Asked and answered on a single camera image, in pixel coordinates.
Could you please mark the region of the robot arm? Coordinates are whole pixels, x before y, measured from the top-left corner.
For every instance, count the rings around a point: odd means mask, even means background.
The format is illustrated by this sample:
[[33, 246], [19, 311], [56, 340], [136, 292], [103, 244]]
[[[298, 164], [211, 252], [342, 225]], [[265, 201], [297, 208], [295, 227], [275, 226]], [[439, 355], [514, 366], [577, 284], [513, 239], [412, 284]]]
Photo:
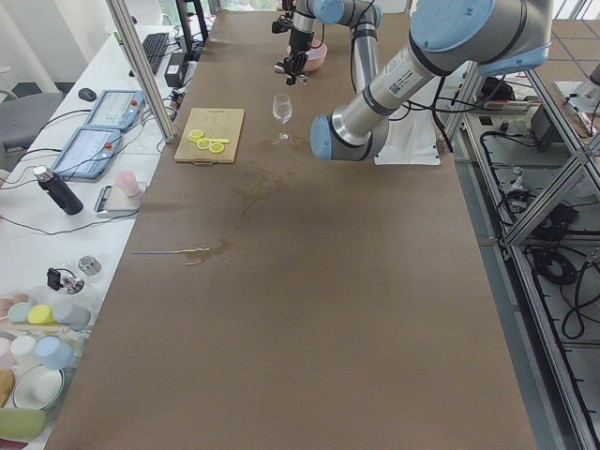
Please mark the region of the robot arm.
[[309, 52], [324, 44], [316, 28], [343, 28], [350, 45], [352, 89], [361, 93], [379, 71], [378, 29], [383, 14], [374, 1], [284, 1], [271, 25], [286, 43], [276, 62], [285, 83], [294, 87], [308, 80]]
[[375, 157], [388, 118], [434, 77], [467, 61], [482, 76], [537, 68], [548, 58], [550, 1], [420, 1], [407, 45], [346, 106], [312, 123], [310, 144], [323, 160]]

